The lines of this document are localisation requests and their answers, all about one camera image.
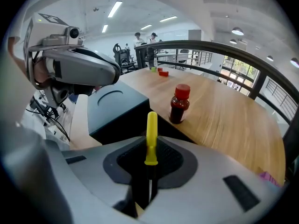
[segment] robotic arm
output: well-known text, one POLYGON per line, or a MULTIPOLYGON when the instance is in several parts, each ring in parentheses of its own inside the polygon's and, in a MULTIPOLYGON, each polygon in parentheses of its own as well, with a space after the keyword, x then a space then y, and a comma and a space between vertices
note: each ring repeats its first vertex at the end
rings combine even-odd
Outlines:
POLYGON ((44 90, 47 105, 57 108, 71 94, 91 95, 95 86, 118 81, 119 65, 104 54, 84 48, 79 28, 68 26, 55 16, 35 13, 24 40, 24 57, 28 80, 44 90), (35 80, 34 66, 44 60, 49 78, 35 80))

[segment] camera lens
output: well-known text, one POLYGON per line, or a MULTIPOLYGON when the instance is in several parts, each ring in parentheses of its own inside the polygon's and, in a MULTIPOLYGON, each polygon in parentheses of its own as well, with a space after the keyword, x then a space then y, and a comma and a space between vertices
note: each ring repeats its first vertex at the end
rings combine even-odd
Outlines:
POLYGON ((79 36, 79 30, 76 29, 76 28, 73 28, 71 31, 70 31, 70 36, 71 38, 77 38, 79 36))

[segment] yellow handle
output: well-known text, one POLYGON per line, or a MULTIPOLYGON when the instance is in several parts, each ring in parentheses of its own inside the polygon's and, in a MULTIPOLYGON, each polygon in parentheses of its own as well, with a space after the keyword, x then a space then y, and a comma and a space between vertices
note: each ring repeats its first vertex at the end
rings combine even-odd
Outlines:
POLYGON ((156 112, 149 112, 146 128, 146 158, 145 165, 157 165, 156 146, 158 137, 158 115, 156 112))

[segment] brown bottle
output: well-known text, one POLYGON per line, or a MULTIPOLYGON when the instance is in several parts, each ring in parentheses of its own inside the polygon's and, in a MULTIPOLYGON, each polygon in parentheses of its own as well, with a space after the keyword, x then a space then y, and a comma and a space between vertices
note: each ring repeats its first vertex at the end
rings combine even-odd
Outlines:
POLYGON ((173 124, 181 123, 185 118, 185 111, 189 108, 188 100, 190 95, 190 86, 178 84, 174 97, 171 99, 171 112, 169 119, 173 124))

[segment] wooden tabletop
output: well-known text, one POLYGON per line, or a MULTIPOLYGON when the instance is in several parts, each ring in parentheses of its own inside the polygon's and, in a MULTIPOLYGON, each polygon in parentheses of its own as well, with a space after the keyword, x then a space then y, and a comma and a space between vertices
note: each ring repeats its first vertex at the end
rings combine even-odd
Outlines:
MULTIPOLYGON (((254 100, 214 80, 163 68, 168 77, 148 68, 120 80, 149 98, 150 107, 169 123, 170 100, 177 84, 191 87, 190 107, 178 130, 199 145, 227 154, 259 174, 269 172, 284 183, 285 150, 276 121, 254 100)), ((87 96, 79 95, 71 125, 71 147, 101 145, 88 135, 87 96)))

